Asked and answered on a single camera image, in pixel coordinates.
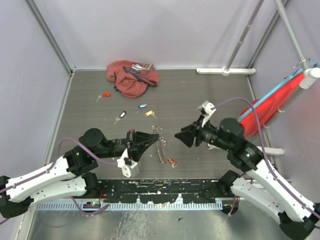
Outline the key with red white tag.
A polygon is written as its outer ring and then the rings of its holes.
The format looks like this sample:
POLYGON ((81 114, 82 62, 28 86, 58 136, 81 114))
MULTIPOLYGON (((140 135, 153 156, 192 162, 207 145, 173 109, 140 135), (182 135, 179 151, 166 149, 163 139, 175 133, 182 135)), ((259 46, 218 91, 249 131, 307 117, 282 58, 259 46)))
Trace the key with red white tag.
POLYGON ((170 163, 170 165, 171 165, 173 168, 175 168, 175 167, 177 166, 177 162, 176 162, 174 159, 172 159, 172 158, 169 158, 169 159, 168 159, 168 162, 170 163))

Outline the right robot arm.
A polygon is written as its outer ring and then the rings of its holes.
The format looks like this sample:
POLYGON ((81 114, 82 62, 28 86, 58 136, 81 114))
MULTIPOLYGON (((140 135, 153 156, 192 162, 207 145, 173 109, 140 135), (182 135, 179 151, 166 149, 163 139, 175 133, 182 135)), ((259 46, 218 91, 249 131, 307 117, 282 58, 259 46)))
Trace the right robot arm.
POLYGON ((292 240, 304 240, 315 229, 320 215, 319 203, 296 191, 264 159, 263 152, 245 139, 244 128, 236 119, 225 118, 215 127, 200 117, 174 136, 189 148, 205 142, 227 151, 230 163, 263 187, 259 189, 229 170, 218 181, 223 196, 235 195, 252 203, 273 218, 292 240))

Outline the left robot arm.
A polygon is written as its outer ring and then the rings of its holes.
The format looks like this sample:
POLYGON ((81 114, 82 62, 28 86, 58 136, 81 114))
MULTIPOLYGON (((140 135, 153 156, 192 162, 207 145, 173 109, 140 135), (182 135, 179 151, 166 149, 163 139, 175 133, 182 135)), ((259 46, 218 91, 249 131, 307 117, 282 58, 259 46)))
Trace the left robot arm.
POLYGON ((101 188, 92 170, 99 163, 116 166, 126 178, 134 177, 141 156, 159 139, 157 133, 130 130, 125 138, 108 140, 100 129, 90 128, 73 149, 48 165, 18 177, 1 176, 0 214, 10 219, 51 200, 95 198, 101 188))

